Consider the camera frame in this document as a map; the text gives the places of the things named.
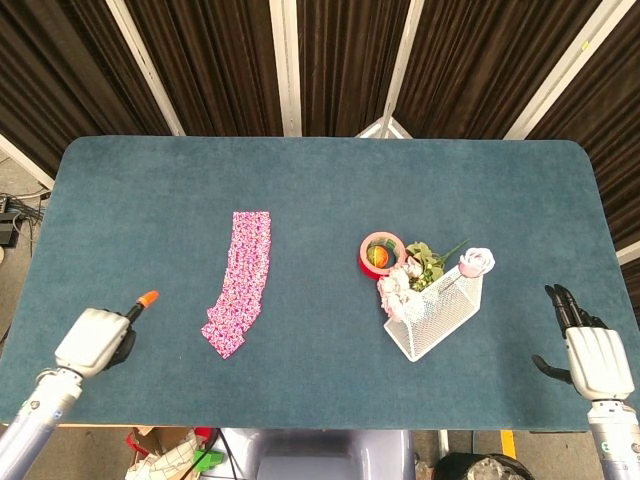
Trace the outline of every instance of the pink patterned cloth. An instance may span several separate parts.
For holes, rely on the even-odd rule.
[[[209,321],[200,330],[222,358],[229,358],[244,343],[243,334],[260,315],[270,248],[269,212],[233,212],[222,293],[207,309]]]

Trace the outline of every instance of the orange fingertip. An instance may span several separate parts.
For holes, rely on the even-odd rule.
[[[151,290],[150,292],[145,293],[138,299],[138,303],[142,305],[144,308],[148,308],[151,306],[153,302],[158,299],[158,292],[155,290]]]

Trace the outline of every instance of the floor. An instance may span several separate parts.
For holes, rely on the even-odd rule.
[[[18,195],[39,189],[40,185],[32,177],[11,159],[4,159],[0,155],[0,191]],[[0,263],[0,337],[11,323],[31,263],[26,230],[27,227],[15,249],[5,250],[5,258]],[[33,235],[34,249],[37,248],[38,233],[36,229]],[[576,408],[584,408],[586,415],[588,405],[582,405],[576,398]],[[123,428],[58,429],[26,479],[122,479],[132,457],[124,443],[127,434],[128,430]],[[470,452],[472,436],[468,431],[450,432],[451,450]],[[476,432],[473,443],[476,453],[501,451],[499,432]],[[515,443],[518,459],[533,473],[536,480],[603,478],[589,433],[516,432]],[[419,478],[430,478],[427,467],[433,466],[438,459],[437,434],[416,431],[414,444],[421,460],[418,466],[421,473]]]

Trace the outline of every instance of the green object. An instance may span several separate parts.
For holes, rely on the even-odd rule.
[[[204,458],[200,460],[204,451],[196,450],[193,454],[193,462],[198,462],[194,470],[196,472],[206,472],[207,470],[211,470],[213,467],[217,467],[222,462],[224,462],[224,453],[222,452],[207,452],[204,453]]]

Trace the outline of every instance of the orange ball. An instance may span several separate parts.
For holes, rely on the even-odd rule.
[[[380,245],[371,246],[367,248],[367,260],[376,268],[384,268],[389,261],[389,252]]]

